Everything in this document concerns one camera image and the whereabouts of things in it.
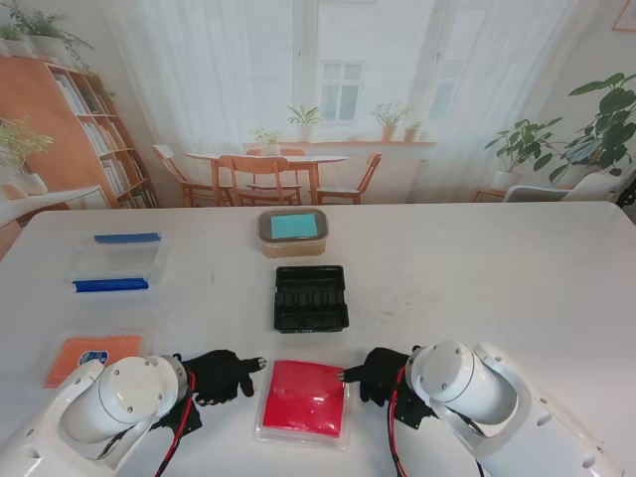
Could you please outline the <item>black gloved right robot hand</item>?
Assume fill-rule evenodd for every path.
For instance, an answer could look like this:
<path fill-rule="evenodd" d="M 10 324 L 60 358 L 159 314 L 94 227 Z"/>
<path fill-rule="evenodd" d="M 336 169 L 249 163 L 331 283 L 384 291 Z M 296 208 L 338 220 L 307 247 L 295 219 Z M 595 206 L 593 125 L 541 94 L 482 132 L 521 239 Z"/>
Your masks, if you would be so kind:
<path fill-rule="evenodd" d="M 362 365 L 339 372 L 338 378 L 343 383 L 358 383 L 361 401 L 372 401 L 382 407 L 391 400 L 398 373 L 408 358 L 408 354 L 377 347 L 367 355 Z"/>

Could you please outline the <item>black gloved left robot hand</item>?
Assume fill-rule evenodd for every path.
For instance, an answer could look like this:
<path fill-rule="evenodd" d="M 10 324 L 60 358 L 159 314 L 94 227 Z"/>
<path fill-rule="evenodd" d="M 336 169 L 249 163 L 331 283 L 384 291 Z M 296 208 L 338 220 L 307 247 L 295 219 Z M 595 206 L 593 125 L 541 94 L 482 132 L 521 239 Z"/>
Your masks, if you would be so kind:
<path fill-rule="evenodd" d="M 230 350 L 214 350 L 200 357 L 183 361 L 185 370 L 195 378 L 194 399 L 200 406 L 217 405 L 235 399 L 239 392 L 247 398 L 254 395 L 251 375 L 263 370 L 263 357 L 240 359 Z"/>

